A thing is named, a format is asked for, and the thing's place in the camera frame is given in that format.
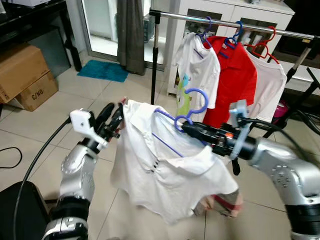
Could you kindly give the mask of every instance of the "gray curtain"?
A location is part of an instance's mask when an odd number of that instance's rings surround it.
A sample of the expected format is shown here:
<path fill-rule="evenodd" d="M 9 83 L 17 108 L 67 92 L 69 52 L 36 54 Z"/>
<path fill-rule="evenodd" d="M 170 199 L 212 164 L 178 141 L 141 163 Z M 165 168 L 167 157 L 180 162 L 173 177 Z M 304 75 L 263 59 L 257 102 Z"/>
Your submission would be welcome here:
<path fill-rule="evenodd" d="M 144 19 L 141 0 L 118 0 L 116 27 L 117 58 L 131 73 L 145 74 Z"/>

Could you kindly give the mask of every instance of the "red polo shirt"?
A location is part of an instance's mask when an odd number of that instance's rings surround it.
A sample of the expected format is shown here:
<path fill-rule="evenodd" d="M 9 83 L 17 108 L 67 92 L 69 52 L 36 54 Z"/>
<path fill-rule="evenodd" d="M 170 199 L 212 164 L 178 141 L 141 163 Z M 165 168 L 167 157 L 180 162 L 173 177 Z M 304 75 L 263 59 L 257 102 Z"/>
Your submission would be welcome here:
<path fill-rule="evenodd" d="M 219 128 L 229 119 L 229 106 L 238 100 L 245 99 L 247 106 L 254 103 L 257 71 L 242 44 L 224 48 L 225 37 L 212 36 L 207 39 L 212 45 L 220 62 L 220 77 L 214 109 L 207 109 L 204 124 Z"/>

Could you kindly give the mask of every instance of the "blue bath mat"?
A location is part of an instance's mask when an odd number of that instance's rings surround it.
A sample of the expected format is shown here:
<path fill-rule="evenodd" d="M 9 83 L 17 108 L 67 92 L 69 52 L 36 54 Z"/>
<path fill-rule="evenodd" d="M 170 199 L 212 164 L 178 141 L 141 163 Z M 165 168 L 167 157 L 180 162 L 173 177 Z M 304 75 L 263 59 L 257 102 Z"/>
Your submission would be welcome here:
<path fill-rule="evenodd" d="M 90 60 L 77 75 L 123 83 L 128 72 L 118 63 Z"/>

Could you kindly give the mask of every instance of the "white shirt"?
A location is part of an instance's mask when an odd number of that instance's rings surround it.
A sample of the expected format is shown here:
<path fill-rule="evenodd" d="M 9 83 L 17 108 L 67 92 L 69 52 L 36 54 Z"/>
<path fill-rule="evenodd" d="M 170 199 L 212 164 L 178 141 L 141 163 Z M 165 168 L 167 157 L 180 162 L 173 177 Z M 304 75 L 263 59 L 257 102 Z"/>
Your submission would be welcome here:
<path fill-rule="evenodd" d="M 154 112 L 162 107 L 129 100 L 118 140 L 111 182 L 134 205 L 158 213 L 165 222 L 193 215 L 202 197 L 230 194 L 238 185 L 210 146 L 177 131 L 173 121 Z M 155 133 L 184 157 L 179 157 Z"/>
<path fill-rule="evenodd" d="M 178 111 L 184 107 L 185 102 L 182 96 L 184 91 L 189 88 L 205 91 L 209 99 L 208 108 L 214 109 L 220 76 L 220 63 L 214 49 L 212 47 L 206 49 L 200 37 L 191 32 L 183 38 L 173 64 L 178 65 L 179 85 L 182 85 L 182 89 L 178 87 L 177 91 Z M 200 93 L 191 92 L 189 95 L 192 97 L 189 109 L 200 109 L 205 105 L 204 98 Z M 205 114 L 206 111 L 193 114 L 191 119 L 202 122 Z"/>
<path fill-rule="evenodd" d="M 270 123 L 285 89 L 287 76 L 280 64 L 265 62 L 247 53 L 257 72 L 254 103 L 248 106 L 249 118 Z"/>

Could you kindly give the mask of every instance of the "plaid fabric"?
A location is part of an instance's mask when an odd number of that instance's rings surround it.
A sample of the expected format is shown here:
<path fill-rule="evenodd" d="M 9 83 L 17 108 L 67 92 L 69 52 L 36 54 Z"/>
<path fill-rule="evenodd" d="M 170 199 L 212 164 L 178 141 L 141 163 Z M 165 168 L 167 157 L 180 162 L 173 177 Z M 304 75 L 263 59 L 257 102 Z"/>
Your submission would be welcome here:
<path fill-rule="evenodd" d="M 239 190 L 230 194 L 213 194 L 203 197 L 193 209 L 194 215 L 214 210 L 226 217 L 235 218 L 243 208 L 243 197 Z"/>

